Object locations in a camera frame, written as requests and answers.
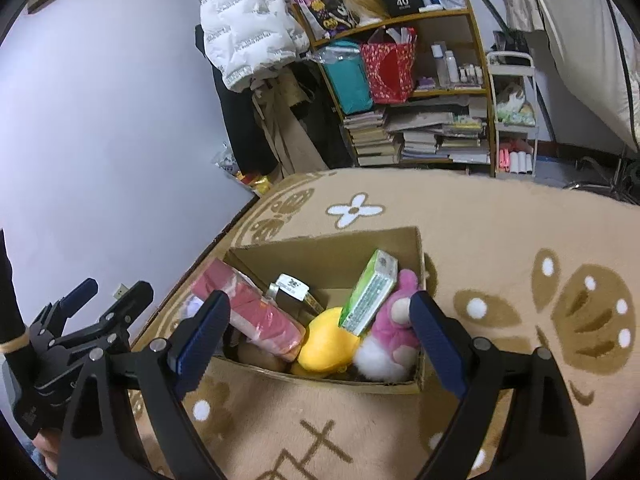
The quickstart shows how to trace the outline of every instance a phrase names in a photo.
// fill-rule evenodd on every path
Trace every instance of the blue gripper pad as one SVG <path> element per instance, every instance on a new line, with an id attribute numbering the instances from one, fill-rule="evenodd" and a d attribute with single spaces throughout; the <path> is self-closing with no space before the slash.
<path id="1" fill-rule="evenodd" d="M 179 400 L 200 384 L 226 327 L 231 309 L 229 299 L 218 290 L 211 293 L 197 314 L 183 319 L 169 341 L 177 354 L 168 356 L 168 363 L 177 376 L 174 391 Z"/>
<path id="2" fill-rule="evenodd" d="M 96 294 L 98 294 L 98 282 L 93 278 L 87 278 L 60 300 L 62 314 L 68 318 L 73 316 Z"/>
<path id="3" fill-rule="evenodd" d="M 461 399 L 466 393 L 465 365 L 443 330 L 447 317 L 426 292 L 412 296 L 409 317 L 442 386 Z"/>

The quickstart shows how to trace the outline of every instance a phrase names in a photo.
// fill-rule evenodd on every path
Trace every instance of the white fur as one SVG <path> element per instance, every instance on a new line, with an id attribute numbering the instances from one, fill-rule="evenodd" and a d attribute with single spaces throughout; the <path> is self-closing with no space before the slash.
<path id="1" fill-rule="evenodd" d="M 372 335 L 368 335 L 356 351 L 353 364 L 372 381 L 402 383 L 409 379 L 409 370 L 394 362 Z"/>

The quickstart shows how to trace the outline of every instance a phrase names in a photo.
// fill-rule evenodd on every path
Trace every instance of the white dot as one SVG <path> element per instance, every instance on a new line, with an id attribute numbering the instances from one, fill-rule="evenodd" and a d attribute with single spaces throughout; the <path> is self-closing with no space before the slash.
<path id="1" fill-rule="evenodd" d="M 584 279 L 584 286 L 589 290 L 596 290 L 596 280 L 593 279 L 593 276 L 587 276 Z"/>
<path id="2" fill-rule="evenodd" d="M 199 421 L 207 420 L 211 407 L 206 400 L 199 400 L 193 407 L 193 418 Z"/>
<path id="3" fill-rule="evenodd" d="M 473 298 L 466 304 L 466 312 L 473 319 L 482 319 L 486 316 L 486 303 L 480 298 Z"/>
<path id="4" fill-rule="evenodd" d="M 484 452 L 484 449 L 481 449 L 480 451 L 478 451 L 478 456 L 476 456 L 476 460 L 474 461 L 474 464 L 471 466 L 471 471 L 475 471 L 476 469 L 478 469 L 484 463 L 485 458 L 486 458 L 486 453 Z"/>
<path id="5" fill-rule="evenodd" d="M 542 274 L 546 277 L 553 275 L 554 273 L 554 261 L 548 256 L 542 260 Z"/>
<path id="6" fill-rule="evenodd" d="M 436 446 L 438 445 L 438 443 L 440 442 L 440 439 L 442 438 L 442 433 L 436 433 L 435 435 L 433 435 L 430 439 L 429 439 L 429 448 L 430 449 L 436 449 Z"/>
<path id="7" fill-rule="evenodd" d="M 618 344 L 626 348 L 631 344 L 631 332 L 628 328 L 623 328 L 618 334 Z"/>
<path id="8" fill-rule="evenodd" d="M 616 303 L 616 310 L 620 315 L 626 314 L 626 311 L 629 310 L 629 306 L 628 304 L 626 304 L 625 300 L 618 300 L 618 302 Z"/>

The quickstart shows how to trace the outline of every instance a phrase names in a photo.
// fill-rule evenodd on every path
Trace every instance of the pink package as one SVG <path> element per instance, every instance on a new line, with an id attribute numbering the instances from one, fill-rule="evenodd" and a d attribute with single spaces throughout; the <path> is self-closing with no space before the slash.
<path id="1" fill-rule="evenodd" d="M 214 290 L 221 290 L 231 303 L 232 326 L 256 346 L 292 362 L 298 356 L 305 329 L 281 311 L 273 300 L 264 298 L 259 288 L 221 260 L 214 260 L 191 287 L 205 301 Z"/>

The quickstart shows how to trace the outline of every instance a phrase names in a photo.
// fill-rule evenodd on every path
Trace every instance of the white flower pattern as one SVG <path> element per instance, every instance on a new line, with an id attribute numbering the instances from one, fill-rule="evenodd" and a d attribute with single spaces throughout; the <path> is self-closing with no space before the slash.
<path id="1" fill-rule="evenodd" d="M 339 216 L 335 227 L 344 229 L 350 226 L 360 216 L 375 216 L 384 212 L 385 208 L 381 205 L 364 205 L 367 201 L 366 193 L 358 193 L 351 199 L 351 204 L 332 205 L 326 210 L 328 215 Z"/>

